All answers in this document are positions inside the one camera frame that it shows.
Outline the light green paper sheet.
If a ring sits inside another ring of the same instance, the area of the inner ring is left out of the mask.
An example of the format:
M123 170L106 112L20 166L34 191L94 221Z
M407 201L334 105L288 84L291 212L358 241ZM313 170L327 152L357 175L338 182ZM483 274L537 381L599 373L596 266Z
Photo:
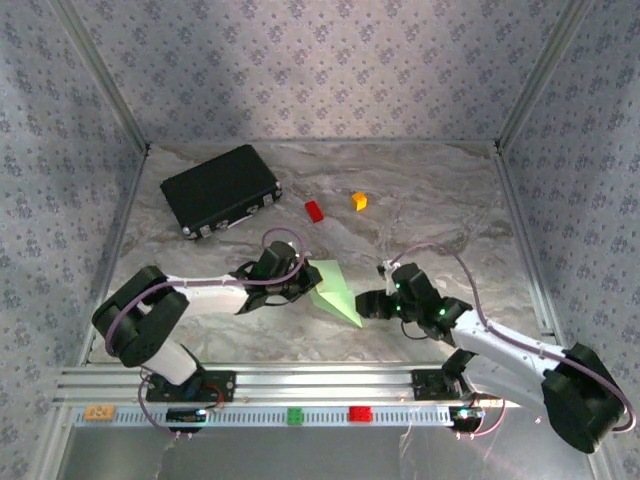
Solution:
M343 319L357 328L362 320L356 310L355 295L348 287L343 272L336 260L310 260L322 280L310 292L313 304L321 310Z

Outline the black right controller board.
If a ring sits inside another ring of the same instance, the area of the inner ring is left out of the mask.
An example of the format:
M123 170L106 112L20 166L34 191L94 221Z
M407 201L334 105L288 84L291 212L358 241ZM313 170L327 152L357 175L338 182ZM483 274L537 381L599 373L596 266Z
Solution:
M449 414L456 427L471 430L477 429L485 417L485 411L480 407L450 407Z

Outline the black controller board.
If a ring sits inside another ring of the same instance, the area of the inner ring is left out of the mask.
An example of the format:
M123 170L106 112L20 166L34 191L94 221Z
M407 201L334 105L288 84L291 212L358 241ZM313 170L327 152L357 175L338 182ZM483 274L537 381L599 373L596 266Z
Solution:
M169 408L165 414L168 423L203 423L208 412L201 408Z
M480 407L450 407L449 414L456 427L471 430L477 429L485 417L485 411Z

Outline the black hard case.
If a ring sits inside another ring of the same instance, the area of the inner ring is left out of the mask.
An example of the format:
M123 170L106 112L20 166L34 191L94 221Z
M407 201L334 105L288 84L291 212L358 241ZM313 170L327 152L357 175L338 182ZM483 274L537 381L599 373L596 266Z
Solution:
M164 180L160 189L189 240L231 228L282 196L281 182L249 144Z

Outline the black left controller board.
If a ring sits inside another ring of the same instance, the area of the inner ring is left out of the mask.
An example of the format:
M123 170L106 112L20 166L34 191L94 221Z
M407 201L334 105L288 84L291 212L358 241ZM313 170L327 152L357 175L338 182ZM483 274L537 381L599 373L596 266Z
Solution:
M201 408L169 408L165 414L168 423L203 423L208 412Z

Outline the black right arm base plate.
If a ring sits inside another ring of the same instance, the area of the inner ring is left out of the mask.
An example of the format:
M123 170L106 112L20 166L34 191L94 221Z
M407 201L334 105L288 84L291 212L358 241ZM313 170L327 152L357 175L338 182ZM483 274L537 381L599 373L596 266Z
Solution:
M495 396L473 390L461 374L440 368L412 370L411 387L416 401L470 401Z

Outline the aluminium mounting rail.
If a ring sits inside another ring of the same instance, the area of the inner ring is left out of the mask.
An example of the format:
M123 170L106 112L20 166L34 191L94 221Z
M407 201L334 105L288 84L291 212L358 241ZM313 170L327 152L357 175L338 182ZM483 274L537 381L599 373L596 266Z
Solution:
M246 364L210 365L208 370L234 371L231 402L249 406L400 405L412 403L463 405L470 401L416 401L411 387L412 370L436 365L383 364ZM56 405L131 405L143 374L115 365L69 368L61 373L53 397ZM484 406L499 404L497 391L475 375L469 383L480 393L495 396L481 400Z

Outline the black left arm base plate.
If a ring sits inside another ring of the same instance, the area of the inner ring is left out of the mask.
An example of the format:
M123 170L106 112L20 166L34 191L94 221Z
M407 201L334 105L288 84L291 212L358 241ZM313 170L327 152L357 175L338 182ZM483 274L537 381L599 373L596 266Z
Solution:
M152 374L145 399L151 403L231 402L235 382L234 371L196 371L180 385L174 385L164 377Z

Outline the aluminium table edge rail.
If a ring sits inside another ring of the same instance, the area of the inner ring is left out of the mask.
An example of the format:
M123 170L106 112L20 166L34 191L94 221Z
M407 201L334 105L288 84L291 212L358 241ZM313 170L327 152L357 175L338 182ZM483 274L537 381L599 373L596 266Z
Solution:
M92 323L92 317L95 310L108 297L109 285L114 275L116 264L119 259L121 248L124 242L127 224L131 215L134 200L144 171L145 163L149 155L151 144L146 143L142 150L141 160L132 176L132 183L126 190L124 197L124 205L119 211L115 219L115 232L108 237L106 243L106 264L105 270L101 277L100 285L97 289L95 298L88 304L86 316L88 320L87 330L83 338L83 344L76 362L77 367L86 367L89 363L89 357L92 351L92 345L95 339L95 328Z
M541 335L550 343L566 347L566 336L558 320L556 308L547 282L543 278L541 266L535 257L533 240L525 222L521 202L509 172L509 165L505 161L498 142L492 145L492 159L514 228L516 244L529 287L538 329Z

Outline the aluminium frame post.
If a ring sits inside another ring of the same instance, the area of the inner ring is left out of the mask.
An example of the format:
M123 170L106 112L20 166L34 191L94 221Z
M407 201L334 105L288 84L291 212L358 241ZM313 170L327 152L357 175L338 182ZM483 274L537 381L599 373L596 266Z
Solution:
M527 74L495 138L499 154L504 154L511 148L594 2L595 0L566 0L544 48Z
M111 108L124 135L137 150L145 153L148 146L145 136L73 2L71 0L47 1Z

